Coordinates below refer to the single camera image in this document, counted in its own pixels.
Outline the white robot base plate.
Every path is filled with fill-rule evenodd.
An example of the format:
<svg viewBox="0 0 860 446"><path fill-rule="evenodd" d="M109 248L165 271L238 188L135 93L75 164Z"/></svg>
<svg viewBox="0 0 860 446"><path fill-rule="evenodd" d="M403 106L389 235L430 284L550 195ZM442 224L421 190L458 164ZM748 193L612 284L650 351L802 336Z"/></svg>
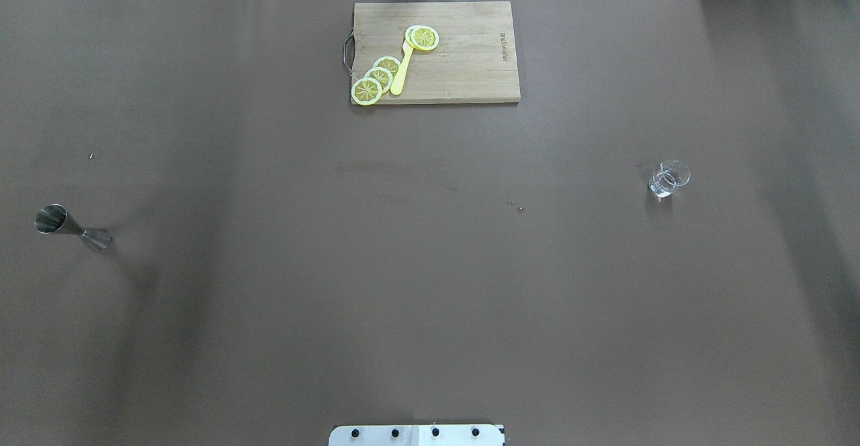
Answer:
<svg viewBox="0 0 860 446"><path fill-rule="evenodd" d="M502 425L341 425L329 445L506 445Z"/></svg>

